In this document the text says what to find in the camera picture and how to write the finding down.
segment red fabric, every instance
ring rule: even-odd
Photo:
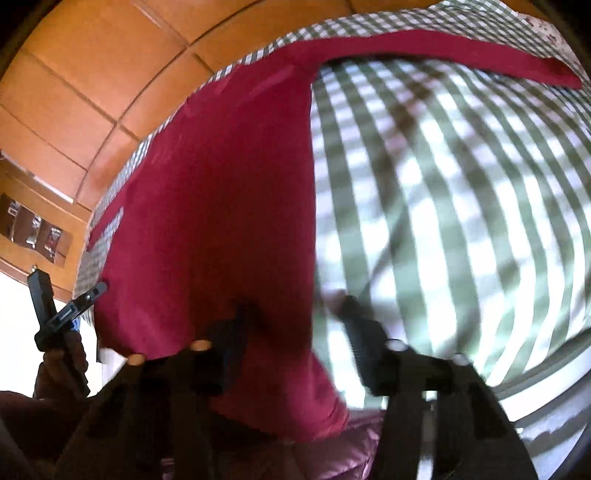
[[[338,57],[435,57],[581,87],[556,59],[433,31],[302,41],[193,94],[91,234],[124,207],[95,306],[105,346],[176,353],[237,301],[256,303],[242,375],[213,407],[295,440],[340,431],[347,412],[311,351],[314,171],[310,84]]]

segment black clamp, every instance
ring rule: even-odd
[[[51,349],[64,351],[64,364],[76,385],[74,394],[78,398],[86,398],[90,394],[86,376],[74,366],[74,360],[66,345],[64,334],[72,330],[73,321],[92,307],[95,301],[107,291],[104,282],[98,282],[89,291],[78,298],[70,300],[59,312],[53,301],[53,289],[50,276],[43,270],[36,269],[27,277],[31,299],[39,321],[39,331],[35,334],[35,344],[40,352]]]
[[[246,315],[239,308],[235,318],[211,325],[201,340],[175,355],[131,355],[78,430],[85,442],[105,442],[113,451],[104,472],[86,472],[84,478],[161,478],[160,459],[170,453],[161,450],[163,444],[171,447],[176,480],[218,478],[209,398],[222,395],[240,374],[246,340]],[[66,449],[62,465],[82,465],[79,455]]]
[[[370,480],[416,479],[424,413],[431,407],[425,391],[437,392],[434,479],[537,480],[523,442],[467,357],[433,358],[389,340],[352,296],[337,316],[361,383],[373,395],[389,397]]]

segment wooden cabinet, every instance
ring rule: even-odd
[[[18,281],[25,282],[27,275],[36,265],[51,275],[56,298],[68,301],[76,281],[90,211],[79,205],[69,204],[7,160],[0,160],[1,194],[5,194],[45,220],[46,225],[51,224],[67,232],[69,244],[67,252],[63,250],[66,252],[63,262],[54,263],[39,251],[18,245],[5,235],[0,235],[0,270]]]

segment green gingham fabric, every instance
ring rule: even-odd
[[[354,15],[292,41],[424,28],[568,59],[499,1]],[[312,85],[317,301],[314,348],[350,406],[375,406],[322,297],[358,296],[419,352],[464,352],[490,385],[540,364],[590,325],[591,90],[438,60],[344,59]],[[227,75],[232,66],[209,81]],[[157,132],[169,123],[170,118]],[[134,153],[91,227],[144,158]],[[83,255],[76,292],[100,276],[123,211]]]

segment white wall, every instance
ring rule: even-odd
[[[56,301],[57,310],[64,304]],[[31,396],[43,353],[37,350],[34,335],[39,324],[27,286],[0,273],[0,391],[10,390]],[[86,378],[90,395],[102,388],[102,369],[96,362],[96,334],[81,322],[80,334],[89,363]]]

